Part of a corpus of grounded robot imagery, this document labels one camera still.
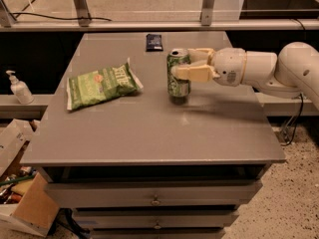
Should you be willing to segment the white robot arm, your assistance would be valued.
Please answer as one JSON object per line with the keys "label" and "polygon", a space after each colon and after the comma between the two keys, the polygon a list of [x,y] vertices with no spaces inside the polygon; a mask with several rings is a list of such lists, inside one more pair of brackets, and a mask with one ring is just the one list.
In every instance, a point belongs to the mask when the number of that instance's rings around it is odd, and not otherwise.
{"label": "white robot arm", "polygon": [[172,75],[179,80],[222,86],[247,85],[279,98],[305,95],[319,109],[319,52],[312,46],[290,43],[275,54],[241,48],[188,49],[190,62],[176,65]]}

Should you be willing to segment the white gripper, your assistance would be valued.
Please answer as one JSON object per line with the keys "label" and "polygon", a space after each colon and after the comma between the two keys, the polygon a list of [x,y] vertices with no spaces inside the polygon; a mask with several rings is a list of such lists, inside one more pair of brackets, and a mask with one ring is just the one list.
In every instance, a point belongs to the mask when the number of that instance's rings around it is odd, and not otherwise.
{"label": "white gripper", "polygon": [[177,79],[198,83],[215,80],[222,86],[232,87],[240,84],[246,62],[243,49],[224,48],[215,53],[212,48],[196,48],[188,52],[190,65],[171,68],[172,75]]}

